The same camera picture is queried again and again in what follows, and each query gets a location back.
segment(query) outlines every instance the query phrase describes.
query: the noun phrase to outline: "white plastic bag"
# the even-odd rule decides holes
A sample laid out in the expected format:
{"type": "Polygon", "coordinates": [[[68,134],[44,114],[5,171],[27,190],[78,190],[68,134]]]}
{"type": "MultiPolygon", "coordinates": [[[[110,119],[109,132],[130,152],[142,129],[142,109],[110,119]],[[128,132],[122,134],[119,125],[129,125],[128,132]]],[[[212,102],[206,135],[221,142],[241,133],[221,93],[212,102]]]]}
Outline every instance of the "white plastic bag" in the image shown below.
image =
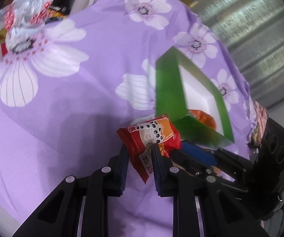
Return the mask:
{"type": "Polygon", "coordinates": [[[7,31],[6,48],[12,50],[18,43],[28,39],[45,25],[53,0],[14,0],[3,9],[4,26],[7,31]]]}

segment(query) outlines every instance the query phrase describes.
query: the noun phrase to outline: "green box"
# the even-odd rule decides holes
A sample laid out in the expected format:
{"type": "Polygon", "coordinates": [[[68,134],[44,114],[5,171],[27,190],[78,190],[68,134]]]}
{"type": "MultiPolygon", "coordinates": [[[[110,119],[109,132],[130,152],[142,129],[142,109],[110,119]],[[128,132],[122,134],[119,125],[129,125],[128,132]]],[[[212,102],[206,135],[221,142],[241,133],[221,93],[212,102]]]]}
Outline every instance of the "green box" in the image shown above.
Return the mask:
{"type": "Polygon", "coordinates": [[[156,115],[167,114],[183,139],[211,149],[227,147],[234,143],[229,115],[221,93],[201,70],[175,47],[170,48],[157,60],[156,81],[156,115]],[[188,80],[192,78],[193,81],[183,83],[181,72],[182,76],[188,80]],[[188,109],[196,108],[188,107],[186,97],[189,96],[186,96],[185,90],[186,86],[188,88],[194,83],[195,88],[205,90],[205,95],[210,97],[209,101],[215,104],[219,132],[202,124],[189,113],[188,109]]]}

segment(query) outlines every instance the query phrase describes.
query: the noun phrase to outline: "purple fabric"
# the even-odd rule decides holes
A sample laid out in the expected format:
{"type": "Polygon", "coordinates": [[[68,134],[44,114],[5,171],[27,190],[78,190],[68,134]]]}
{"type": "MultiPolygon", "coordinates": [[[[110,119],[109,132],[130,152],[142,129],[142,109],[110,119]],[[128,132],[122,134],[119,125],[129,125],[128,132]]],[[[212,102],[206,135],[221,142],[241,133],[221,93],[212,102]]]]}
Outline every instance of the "purple fabric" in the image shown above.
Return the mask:
{"type": "MultiPolygon", "coordinates": [[[[19,222],[66,176],[87,176],[117,155],[118,128],[155,113],[154,65],[173,45],[225,95],[236,142],[229,150],[248,158],[249,86],[183,3],[99,0],[47,28],[33,49],[0,63],[0,204],[19,222]]],[[[145,185],[131,165],[123,196],[109,206],[111,237],[172,233],[172,200],[158,197],[154,178],[145,185]]]]}

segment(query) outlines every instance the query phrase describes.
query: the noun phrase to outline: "corrugated metal wall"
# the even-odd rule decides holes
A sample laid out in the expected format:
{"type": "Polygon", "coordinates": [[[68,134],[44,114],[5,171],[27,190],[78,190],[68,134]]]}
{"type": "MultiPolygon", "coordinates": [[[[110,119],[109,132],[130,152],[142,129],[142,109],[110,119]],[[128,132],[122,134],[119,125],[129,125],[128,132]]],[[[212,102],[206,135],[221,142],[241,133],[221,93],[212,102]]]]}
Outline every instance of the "corrugated metal wall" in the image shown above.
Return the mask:
{"type": "Polygon", "coordinates": [[[275,107],[284,98],[284,1],[181,1],[228,47],[252,99],[275,107]]]}

